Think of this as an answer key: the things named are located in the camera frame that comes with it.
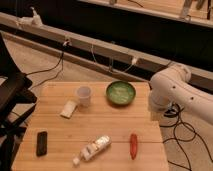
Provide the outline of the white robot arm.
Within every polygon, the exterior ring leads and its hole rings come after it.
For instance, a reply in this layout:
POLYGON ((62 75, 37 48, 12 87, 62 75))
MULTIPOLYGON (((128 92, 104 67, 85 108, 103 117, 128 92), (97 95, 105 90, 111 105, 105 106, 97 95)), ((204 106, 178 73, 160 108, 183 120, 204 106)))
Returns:
POLYGON ((174 102, 213 125, 213 95, 190 86, 190 79, 189 68, 179 63, 155 73, 149 82, 150 109, 159 112, 174 102))

